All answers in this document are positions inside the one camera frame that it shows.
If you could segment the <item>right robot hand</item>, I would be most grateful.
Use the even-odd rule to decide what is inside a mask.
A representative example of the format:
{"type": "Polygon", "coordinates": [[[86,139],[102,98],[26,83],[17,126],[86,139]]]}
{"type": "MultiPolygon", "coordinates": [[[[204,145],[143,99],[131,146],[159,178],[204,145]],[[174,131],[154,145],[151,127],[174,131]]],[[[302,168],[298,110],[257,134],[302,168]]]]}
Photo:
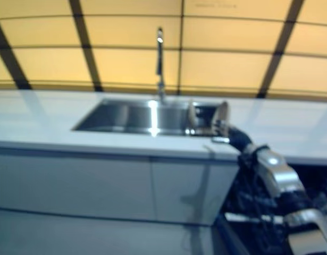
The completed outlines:
{"type": "Polygon", "coordinates": [[[212,142],[226,143],[243,153],[245,149],[253,144],[253,141],[244,131],[229,124],[227,121],[217,120],[212,124],[212,142]]]}

